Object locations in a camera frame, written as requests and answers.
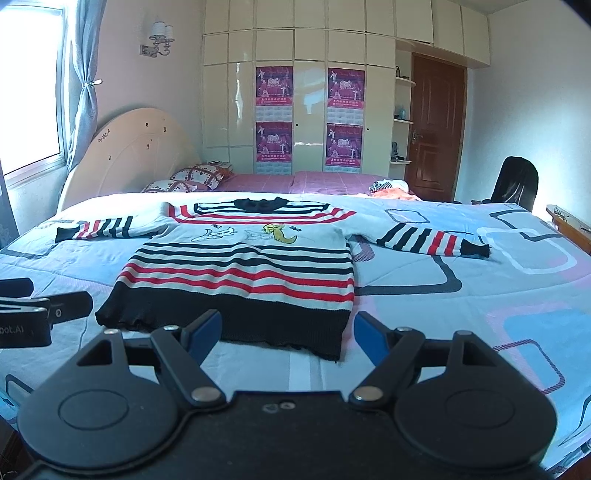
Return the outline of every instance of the brown wooden door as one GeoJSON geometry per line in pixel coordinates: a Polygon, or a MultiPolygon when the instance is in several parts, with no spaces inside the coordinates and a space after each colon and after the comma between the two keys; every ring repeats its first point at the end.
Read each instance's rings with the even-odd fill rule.
{"type": "Polygon", "coordinates": [[[451,202],[460,161],[466,69],[413,54],[408,159],[404,179],[423,200],[451,202]]]}

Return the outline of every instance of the ceiling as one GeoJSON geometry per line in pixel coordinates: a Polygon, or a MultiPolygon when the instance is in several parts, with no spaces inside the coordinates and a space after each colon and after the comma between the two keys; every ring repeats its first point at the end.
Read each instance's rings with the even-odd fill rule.
{"type": "Polygon", "coordinates": [[[510,7],[511,5],[524,2],[525,0],[454,0],[460,5],[470,7],[484,14],[491,14],[510,7]]]}

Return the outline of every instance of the window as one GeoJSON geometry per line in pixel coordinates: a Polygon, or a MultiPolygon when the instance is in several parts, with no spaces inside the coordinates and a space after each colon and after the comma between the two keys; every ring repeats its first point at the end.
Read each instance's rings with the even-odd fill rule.
{"type": "Polygon", "coordinates": [[[65,24],[65,9],[57,1],[13,2],[0,12],[2,35],[15,39],[0,58],[0,161],[5,175],[41,160],[46,166],[65,161],[65,24]]]}

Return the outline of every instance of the striped sweater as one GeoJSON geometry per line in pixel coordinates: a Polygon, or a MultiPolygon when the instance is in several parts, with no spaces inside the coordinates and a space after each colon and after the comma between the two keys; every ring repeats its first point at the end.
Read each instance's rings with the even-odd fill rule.
{"type": "Polygon", "coordinates": [[[489,256],[488,245],[456,235],[280,198],[164,203],[158,212],[58,228],[56,242],[152,237],[97,312],[101,325],[185,326],[217,309],[224,340],[291,345],[338,360],[353,307],[352,235],[417,254],[489,256]]]}

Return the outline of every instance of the sweater sleeve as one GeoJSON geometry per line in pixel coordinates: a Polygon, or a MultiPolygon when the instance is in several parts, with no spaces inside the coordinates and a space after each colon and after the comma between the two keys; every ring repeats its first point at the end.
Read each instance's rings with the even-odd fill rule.
{"type": "Polygon", "coordinates": [[[347,218],[340,227],[347,238],[361,235],[373,244],[401,252],[483,258],[488,258],[491,254],[489,245],[476,245],[453,233],[421,228],[409,223],[385,222],[382,218],[361,213],[347,218]]]}
{"type": "Polygon", "coordinates": [[[91,220],[74,228],[57,228],[56,243],[65,240],[92,240],[94,238],[153,237],[173,229],[176,223],[169,217],[170,204],[134,216],[91,220]]]}

